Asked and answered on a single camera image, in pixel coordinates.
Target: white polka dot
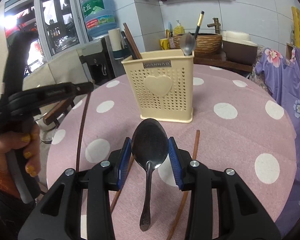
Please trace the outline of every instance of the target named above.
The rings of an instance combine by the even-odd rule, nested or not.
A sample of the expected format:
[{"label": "white polka dot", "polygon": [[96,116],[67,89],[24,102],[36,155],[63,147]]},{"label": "white polka dot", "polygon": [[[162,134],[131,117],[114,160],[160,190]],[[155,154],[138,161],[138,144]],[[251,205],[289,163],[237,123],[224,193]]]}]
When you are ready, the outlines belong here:
[{"label": "white polka dot", "polygon": [[233,80],[232,82],[239,88],[245,88],[246,86],[248,86],[246,82],[243,82],[241,80]]},{"label": "white polka dot", "polygon": [[52,144],[60,143],[65,136],[66,136],[66,130],[61,129],[56,131],[52,139]]},{"label": "white polka dot", "polygon": [[72,109],[77,109],[79,106],[82,105],[82,100],[80,100]]},{"label": "white polka dot", "polygon": [[222,68],[219,68],[219,67],[210,66],[210,68],[213,69],[213,70],[222,70]]},{"label": "white polka dot", "polygon": [[110,143],[104,139],[94,140],[86,148],[86,159],[90,163],[98,163],[106,159],[110,151]]},{"label": "white polka dot", "polygon": [[113,106],[114,106],[114,101],[102,102],[100,105],[98,105],[97,112],[105,113],[105,112],[109,111]]},{"label": "white polka dot", "polygon": [[112,87],[115,87],[119,83],[120,83],[119,80],[113,80],[113,81],[109,82],[106,87],[107,88],[112,88]]},{"label": "white polka dot", "polygon": [[81,215],[80,231],[81,231],[81,238],[88,239],[88,234],[87,234],[87,215]]},{"label": "white polka dot", "polygon": [[177,187],[176,182],[174,180],[173,171],[171,167],[171,162],[169,155],[165,159],[165,161],[158,168],[160,178],[168,185]]},{"label": "white polka dot", "polygon": [[269,153],[263,153],[257,157],[254,169],[258,179],[265,184],[274,183],[280,174],[280,166],[277,159]]},{"label": "white polka dot", "polygon": [[194,86],[199,86],[202,85],[204,83],[202,78],[193,78],[193,85]]},{"label": "white polka dot", "polygon": [[269,116],[276,120],[281,119],[284,115],[284,109],[271,100],[266,103],[266,112]]},{"label": "white polka dot", "polygon": [[237,109],[228,103],[218,103],[214,105],[213,111],[217,114],[217,116],[223,119],[234,119],[238,115]]}]

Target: round table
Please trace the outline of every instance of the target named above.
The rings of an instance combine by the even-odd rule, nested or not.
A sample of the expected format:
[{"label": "round table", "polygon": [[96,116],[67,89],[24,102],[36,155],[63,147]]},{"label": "round table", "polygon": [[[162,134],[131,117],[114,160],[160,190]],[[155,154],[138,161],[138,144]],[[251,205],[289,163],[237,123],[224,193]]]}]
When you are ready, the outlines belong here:
[{"label": "round table", "polygon": [[[233,168],[276,221],[296,174],[295,131],[288,114],[258,85],[216,67],[194,66],[193,121],[161,122],[168,137],[192,155],[200,130],[197,160],[208,168]],[[48,155],[48,187],[67,168],[75,168],[85,99],[67,115],[56,132]],[[91,94],[81,146],[80,170],[92,168],[120,149],[142,120],[127,76]],[[134,162],[112,214],[116,240],[164,240],[176,217],[183,193],[174,182],[169,157],[153,173],[151,227],[142,232],[139,219],[145,197],[145,171]],[[190,197],[172,239],[184,239]],[[218,212],[214,205],[214,237]],[[82,237],[86,237],[86,207],[82,208]]]}]

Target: human hand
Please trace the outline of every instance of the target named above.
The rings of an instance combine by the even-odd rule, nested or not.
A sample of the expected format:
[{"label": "human hand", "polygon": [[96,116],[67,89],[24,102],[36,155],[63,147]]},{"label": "human hand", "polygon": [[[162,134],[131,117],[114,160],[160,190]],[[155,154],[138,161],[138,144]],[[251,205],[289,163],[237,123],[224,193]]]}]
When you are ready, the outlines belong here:
[{"label": "human hand", "polygon": [[37,176],[41,170],[39,132],[40,128],[35,123],[30,134],[12,131],[0,134],[0,171],[8,171],[6,153],[11,149],[21,149],[25,147],[23,156],[28,160],[25,166],[26,172],[32,177]]}]

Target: spoon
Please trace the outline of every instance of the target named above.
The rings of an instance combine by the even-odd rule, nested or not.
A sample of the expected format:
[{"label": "spoon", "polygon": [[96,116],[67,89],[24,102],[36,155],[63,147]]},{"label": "spoon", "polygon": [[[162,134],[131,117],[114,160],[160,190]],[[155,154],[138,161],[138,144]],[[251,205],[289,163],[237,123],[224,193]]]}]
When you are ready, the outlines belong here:
[{"label": "spoon", "polygon": [[167,158],[168,138],[160,123],[155,119],[145,119],[136,128],[131,141],[132,155],[146,171],[146,196],[140,217],[140,229],[148,230],[151,224],[150,198],[152,172]]},{"label": "spoon", "polygon": [[195,50],[196,46],[197,41],[191,33],[183,34],[180,37],[180,48],[182,49],[182,52],[183,54],[185,54],[185,56],[191,55],[192,51]]}]

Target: blue water jug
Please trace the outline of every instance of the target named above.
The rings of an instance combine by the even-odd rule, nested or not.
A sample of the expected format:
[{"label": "blue water jug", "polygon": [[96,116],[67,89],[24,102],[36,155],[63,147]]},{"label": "blue water jug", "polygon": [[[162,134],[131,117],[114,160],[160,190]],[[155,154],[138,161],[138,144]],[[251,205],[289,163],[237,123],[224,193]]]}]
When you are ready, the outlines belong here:
[{"label": "blue water jug", "polygon": [[91,37],[107,34],[109,30],[117,28],[111,0],[83,0],[82,13]]}]

